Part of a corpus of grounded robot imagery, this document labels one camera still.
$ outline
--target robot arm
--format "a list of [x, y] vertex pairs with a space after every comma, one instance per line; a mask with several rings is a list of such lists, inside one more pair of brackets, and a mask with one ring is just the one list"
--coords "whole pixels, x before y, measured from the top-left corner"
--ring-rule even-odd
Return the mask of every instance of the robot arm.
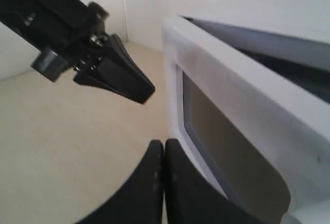
[[155, 87], [117, 35], [105, 32], [108, 13], [80, 0], [0, 0], [0, 22], [41, 51], [32, 64], [55, 82], [69, 68], [74, 81], [144, 103]]

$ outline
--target beige floor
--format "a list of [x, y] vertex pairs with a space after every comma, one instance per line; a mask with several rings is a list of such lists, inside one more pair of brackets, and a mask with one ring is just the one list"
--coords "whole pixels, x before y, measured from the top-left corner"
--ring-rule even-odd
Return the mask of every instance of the beige floor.
[[129, 177], [153, 138], [168, 137], [161, 54], [127, 49], [156, 85], [141, 106], [80, 87], [66, 73], [0, 83], [0, 223], [74, 223]]

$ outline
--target beige surface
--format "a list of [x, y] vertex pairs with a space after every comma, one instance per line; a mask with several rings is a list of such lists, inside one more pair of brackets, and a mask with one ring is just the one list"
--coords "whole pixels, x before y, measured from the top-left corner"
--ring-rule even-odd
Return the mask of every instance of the beige surface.
[[0, 83], [0, 223], [74, 223], [168, 137], [161, 54], [127, 44], [156, 85], [145, 105], [31, 72]]

